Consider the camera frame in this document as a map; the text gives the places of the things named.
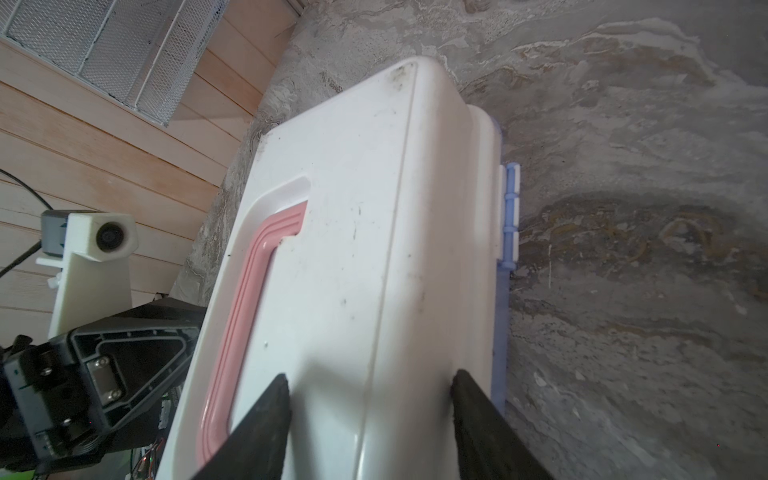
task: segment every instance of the wooden wall panel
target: wooden wall panel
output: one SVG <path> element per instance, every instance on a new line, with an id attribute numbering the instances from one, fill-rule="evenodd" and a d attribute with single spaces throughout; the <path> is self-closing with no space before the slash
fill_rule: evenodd
<path id="1" fill-rule="evenodd" d="M 6 240 L 0 243 L 0 268 L 2 268 L 24 253 L 36 241 L 40 240 L 40 232 L 0 223 L 0 238 Z M 12 272 L 37 273 L 50 277 L 60 271 L 50 266 L 36 264 L 35 259 L 41 255 L 42 253 L 37 252 L 27 260 L 24 260 Z M 170 292 L 170 288 L 174 285 L 179 270 L 179 266 L 176 263 L 168 263 L 137 254 L 133 254 L 128 258 L 128 266 L 131 271 L 131 289 L 152 294 Z"/>
<path id="2" fill-rule="evenodd" d="M 224 18 L 272 65 L 280 62 L 296 23 L 296 14 L 283 0 L 230 0 Z"/>
<path id="3" fill-rule="evenodd" d="M 30 336 L 38 345 L 47 342 L 50 325 L 48 312 L 0 308 L 0 345 L 10 346 L 17 335 Z"/>
<path id="4" fill-rule="evenodd" d="M 42 194 L 42 197 L 59 210 L 88 210 L 85 205 Z M 19 227 L 40 230 L 40 214 L 44 210 L 40 202 L 16 184 L 0 180 L 0 222 Z M 182 265 L 192 250 L 192 240 L 172 233 L 136 224 L 139 247 L 136 254 Z"/>
<path id="5" fill-rule="evenodd" d="M 0 278 L 0 308 L 52 312 L 56 290 L 48 288 L 47 275 L 11 270 Z"/>
<path id="6" fill-rule="evenodd" d="M 125 212 L 137 222 L 180 237 L 195 238 L 205 212 L 0 132 L 3 168 L 42 193 L 92 210 Z"/>
<path id="7" fill-rule="evenodd" d="M 200 78 L 198 74 L 192 75 L 181 101 L 189 109 L 218 125 L 239 141 L 243 140 L 243 135 L 253 120 L 253 115 Z"/>
<path id="8" fill-rule="evenodd" d="M 226 19 L 216 28 L 208 50 L 232 68 L 259 92 L 270 84 L 275 65 Z"/>
<path id="9" fill-rule="evenodd" d="M 240 142 L 235 137 L 185 104 L 179 104 L 165 130 L 185 144 L 194 145 L 199 152 L 224 167 L 230 166 L 240 148 Z"/>
<path id="10" fill-rule="evenodd" d="M 227 169 L 76 80 L 0 41 L 0 81 L 214 185 Z"/>
<path id="11" fill-rule="evenodd" d="M 218 191 L 213 184 L 3 83 L 0 83 L 0 131 L 199 210 L 207 210 Z"/>
<path id="12" fill-rule="evenodd" d="M 253 116 L 256 113 L 261 102 L 261 93 L 210 50 L 203 54 L 196 72 L 249 114 Z"/>

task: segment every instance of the metal screw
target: metal screw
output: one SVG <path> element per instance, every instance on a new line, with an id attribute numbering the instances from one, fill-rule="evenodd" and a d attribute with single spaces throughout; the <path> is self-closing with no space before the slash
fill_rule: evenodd
<path id="1" fill-rule="evenodd" d="M 120 389 L 114 389 L 107 394 L 107 400 L 113 402 L 123 396 L 123 391 Z"/>

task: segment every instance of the white plastic storage box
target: white plastic storage box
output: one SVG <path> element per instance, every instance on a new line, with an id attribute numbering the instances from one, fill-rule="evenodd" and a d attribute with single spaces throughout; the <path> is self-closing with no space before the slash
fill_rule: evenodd
<path id="1" fill-rule="evenodd" d="M 491 387 L 500 145 L 428 58 L 264 135 L 159 478 L 191 478 L 281 372 L 284 478 L 458 478 L 452 377 Z"/>

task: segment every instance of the wire mesh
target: wire mesh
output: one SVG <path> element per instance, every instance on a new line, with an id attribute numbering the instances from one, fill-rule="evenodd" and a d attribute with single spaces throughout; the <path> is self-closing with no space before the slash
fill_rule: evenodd
<path id="1" fill-rule="evenodd" d="M 164 122 L 170 120 L 226 7 L 226 0 L 182 5 L 139 95 L 139 111 L 154 112 Z"/>
<path id="2" fill-rule="evenodd" d="M 5 25 L 11 18 L 13 9 L 21 0 L 0 0 L 0 31 L 5 31 Z"/>
<path id="3" fill-rule="evenodd" d="M 0 0 L 0 26 L 31 53 L 167 124 L 227 3 Z"/>
<path id="4" fill-rule="evenodd" d="M 85 60 L 83 78 L 128 103 L 131 87 L 164 23 L 169 16 L 173 19 L 177 4 L 176 0 L 118 0 Z"/>
<path id="5" fill-rule="evenodd" d="M 6 35 L 76 73 L 111 4 L 112 0 L 24 0 Z"/>

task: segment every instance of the dirt spot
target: dirt spot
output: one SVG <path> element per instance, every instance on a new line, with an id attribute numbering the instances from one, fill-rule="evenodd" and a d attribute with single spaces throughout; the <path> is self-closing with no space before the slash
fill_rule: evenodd
<path id="1" fill-rule="evenodd" d="M 470 14 L 485 12 L 490 7 L 490 0 L 464 0 L 464 9 Z"/>
<path id="2" fill-rule="evenodd" d="M 392 82 L 392 86 L 394 86 L 395 90 L 402 90 L 408 77 L 408 73 L 412 68 L 413 64 L 401 65 L 389 74 L 389 81 Z"/>
<path id="3" fill-rule="evenodd" d="M 610 66 L 612 71 L 637 70 L 647 74 L 652 72 L 651 68 L 662 74 L 686 74 L 685 81 L 690 84 L 714 86 L 709 74 L 696 59 L 674 54 L 670 50 L 646 45 L 625 48 L 615 38 L 585 38 L 575 46 L 581 48 L 591 64 L 602 63 Z"/>
<path id="4" fill-rule="evenodd" d="M 533 80 L 525 75 L 519 74 L 514 68 L 506 65 L 494 70 L 491 73 L 476 78 L 469 82 L 462 91 L 462 97 L 471 98 L 475 95 L 482 95 L 488 88 L 500 88 L 501 90 L 517 90 L 532 84 Z"/>
<path id="5" fill-rule="evenodd" d="M 320 72 L 320 79 L 323 80 L 323 83 L 326 84 L 331 90 L 335 91 L 337 94 L 340 94 L 344 91 L 344 89 L 336 83 L 335 80 L 333 80 L 329 75 L 327 71 L 321 71 Z"/>
<path id="6" fill-rule="evenodd" d="M 735 231 L 734 218 L 710 208 L 574 198 L 523 223 L 520 258 L 533 271 L 559 261 L 608 278 L 675 266 L 691 278 L 734 281 L 768 303 L 768 244 Z"/>

